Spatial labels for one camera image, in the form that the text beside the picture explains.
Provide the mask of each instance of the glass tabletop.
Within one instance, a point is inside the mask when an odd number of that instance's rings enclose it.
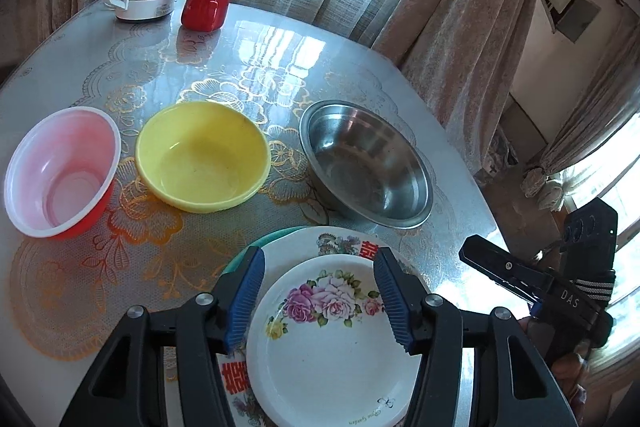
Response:
[[[377,235],[457,306],[488,312],[503,305],[517,317],[527,314],[523,301],[460,263],[468,235],[504,243],[462,159],[390,61],[320,28],[243,6],[232,5],[217,32],[190,32],[180,26],[183,3],[177,0],[164,20],[131,25],[97,1],[0,90],[2,172],[33,125],[70,105],[106,111],[122,138],[113,197],[89,232],[69,241],[28,239],[0,211],[0,373],[38,427],[58,425],[92,355],[129,305],[180,305],[210,289],[242,248],[279,229],[335,225]],[[319,200],[298,123],[311,103],[333,98],[374,111],[420,152],[434,197],[420,229],[353,223]],[[251,200],[217,214],[187,214],[146,189],[133,158],[136,137],[158,110],[187,100],[229,105],[265,133],[271,172]],[[471,380],[466,353],[460,425],[468,418]]]

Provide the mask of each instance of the metal bowl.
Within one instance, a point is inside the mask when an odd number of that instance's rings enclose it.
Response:
[[[333,209],[393,229],[414,229],[429,217],[433,197],[423,161],[371,111],[316,102],[302,115],[300,140],[318,195]]]

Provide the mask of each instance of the plate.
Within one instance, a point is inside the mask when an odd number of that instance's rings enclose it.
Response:
[[[391,427],[420,365],[396,343],[373,262],[347,254],[305,261],[271,286],[246,357],[255,397],[280,427]]]
[[[373,259],[379,247],[388,245],[374,235],[339,227],[308,227],[289,233],[261,246],[265,257],[265,274],[257,303],[277,279],[308,259],[335,253]],[[406,259],[392,250],[405,271],[417,274]],[[237,266],[239,260],[240,256],[237,256],[230,266]],[[252,390],[245,352],[246,344],[243,343],[229,355],[218,355],[218,366],[234,422],[236,427],[274,427],[276,424],[262,410]]]

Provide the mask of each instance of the pink bowl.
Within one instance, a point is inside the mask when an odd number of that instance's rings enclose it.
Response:
[[[31,129],[9,162],[4,206],[30,237],[67,239],[103,213],[120,159],[120,132],[93,107],[60,110]]]

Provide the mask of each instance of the pink rose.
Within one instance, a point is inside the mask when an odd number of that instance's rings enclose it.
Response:
[[[355,313],[354,290],[344,280],[325,277],[314,286],[311,304],[318,314],[327,320],[348,319]]]
[[[375,315],[382,309],[382,304],[376,299],[371,297],[367,298],[367,302],[364,303],[364,311],[367,315]]]
[[[296,322],[313,322],[316,320],[311,314],[312,305],[309,297],[312,295],[311,288],[303,284],[300,288],[294,288],[287,295],[284,305],[284,314]]]

